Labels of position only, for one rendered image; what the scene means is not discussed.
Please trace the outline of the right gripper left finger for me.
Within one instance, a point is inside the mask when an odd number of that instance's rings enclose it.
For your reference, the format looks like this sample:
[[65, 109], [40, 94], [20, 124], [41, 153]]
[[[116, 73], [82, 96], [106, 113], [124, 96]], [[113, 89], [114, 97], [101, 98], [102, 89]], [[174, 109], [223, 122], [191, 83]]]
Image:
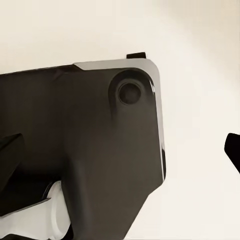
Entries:
[[0, 193], [26, 152], [21, 133], [0, 139]]

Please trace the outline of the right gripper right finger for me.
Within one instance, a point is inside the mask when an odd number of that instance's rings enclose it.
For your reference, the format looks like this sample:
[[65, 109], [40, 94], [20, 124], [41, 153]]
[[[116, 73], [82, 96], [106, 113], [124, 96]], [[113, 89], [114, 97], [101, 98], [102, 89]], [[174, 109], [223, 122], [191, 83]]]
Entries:
[[240, 135], [228, 133], [224, 145], [224, 151], [240, 173]]

